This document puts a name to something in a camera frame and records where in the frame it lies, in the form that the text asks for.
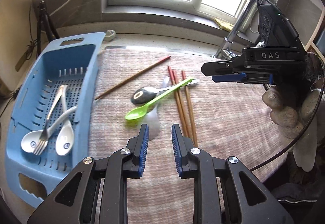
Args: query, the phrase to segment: green plastic spoon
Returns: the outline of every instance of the green plastic spoon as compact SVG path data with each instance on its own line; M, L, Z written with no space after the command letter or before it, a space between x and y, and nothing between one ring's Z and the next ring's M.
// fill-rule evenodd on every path
M144 104L143 106L131 110L128 114L126 114L125 119L127 119L127 120L135 120L135 119L143 117L144 115L147 114L147 111L148 111L148 108L150 107L150 105L154 104L156 101L162 99L164 96L166 96L169 93L173 92L174 90L181 87L182 85L184 85L184 84L186 84L188 82L191 82L193 79L194 78L187 78L187 79L183 80L182 82L179 82L175 87L167 90L166 92L164 92L163 94L161 94L158 97L154 98L153 100L149 101L148 103Z

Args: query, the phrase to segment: chrome faucet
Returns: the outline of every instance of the chrome faucet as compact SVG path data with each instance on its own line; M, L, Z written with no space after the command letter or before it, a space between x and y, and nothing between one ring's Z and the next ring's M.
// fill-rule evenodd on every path
M269 0L269 1L271 1L272 3L277 5L275 0ZM220 46L220 49L214 54L214 56L213 56L214 58L219 58L221 53L222 53L223 56L226 56L226 57L228 57L228 55L231 54L230 47L233 44L233 40L236 37L240 26L242 25L243 21L246 19L249 11L251 10L252 6L255 3L256 3L256 0L247 0L241 15L237 19L234 27L232 28L232 30L230 31L228 36L225 37L225 40L223 41L222 45Z

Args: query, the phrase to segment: wooden chopstick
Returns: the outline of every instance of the wooden chopstick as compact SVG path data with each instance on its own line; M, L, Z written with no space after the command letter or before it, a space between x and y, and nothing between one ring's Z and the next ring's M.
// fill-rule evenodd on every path
M175 83L176 84L179 83L177 72L176 72L175 69L173 69L173 74L174 74ZM189 137L191 140L193 140L192 129L191 129L191 127L189 125L189 122L188 122L189 118L188 118L187 113L186 113L185 104L184 104L184 100L183 100L180 88L177 89L177 93L178 93L178 96L179 96L180 106L181 106L182 112L183 112L185 127L186 127L186 130L187 130L187 133L188 133L187 137Z
M183 71L183 70L182 70L182 78L183 78L183 80L186 79L186 74L185 74L185 71ZM190 90L187 86L184 86L184 88L185 88L188 112L190 114L193 143L194 143L195 147L198 147L198 139L196 137L196 127L195 127L195 121L194 121L194 115L193 115L193 107L192 107L192 102L191 102Z
M106 96L108 95L109 93L113 92L114 90L120 88L121 86L123 86L124 84L126 84L127 82L137 78L139 75L142 75L143 73L149 71L150 69L152 69L153 67L156 67L158 65L160 65L161 63L167 61L168 59L170 59L170 55L163 58L163 59L160 59L158 62L152 64L151 66L139 71L138 73L132 75L132 76L129 76L127 79L123 80L122 82L118 83L117 85L115 85L114 87L110 88L109 90L105 91L104 93L100 94L99 96L95 97L95 100L98 100L100 98L102 98L103 96Z
M169 77L170 77L170 81L171 81L172 85L175 85L176 82L175 82L175 78L174 78L174 73L170 66L168 66L168 73L169 73ZM183 110L181 108L181 104L180 104L180 100L179 100L178 90L174 91L174 95L175 95L179 119L181 120L181 124L182 124L182 128L183 128L183 133L185 134L186 137L188 137L188 131L187 131L186 125L185 125L185 119L184 119Z

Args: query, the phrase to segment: white plastic spoon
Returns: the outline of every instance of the white plastic spoon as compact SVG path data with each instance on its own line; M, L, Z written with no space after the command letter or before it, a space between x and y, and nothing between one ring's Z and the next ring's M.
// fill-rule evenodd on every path
M71 114L74 113L77 110L78 106L74 106L67 111L65 111L54 123L53 125L48 128L48 136L49 138L54 133L55 129ZM35 147L38 144L38 141L40 139L40 136L42 134L43 130L35 130L27 133L21 141L21 147L22 149L27 153L34 152Z
M62 103L62 111L67 110L67 102L65 100L65 95L67 91L68 85L65 85L62 91L61 103ZM55 150L59 156L67 155L74 144L74 130L72 129L71 122L69 118L64 121L61 131L57 136L55 143Z

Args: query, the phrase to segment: gloved hand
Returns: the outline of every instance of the gloved hand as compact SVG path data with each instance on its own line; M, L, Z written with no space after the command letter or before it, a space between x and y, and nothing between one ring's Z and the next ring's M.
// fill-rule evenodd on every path
M312 90L300 108L296 108L296 95L290 86L271 87L262 96L263 102L269 106L271 120L278 125L279 140L283 147L287 146L302 130L310 118L317 103L320 89ZM317 143L325 135L325 98L323 96L318 111L307 131L292 147L295 162L306 172L315 163Z

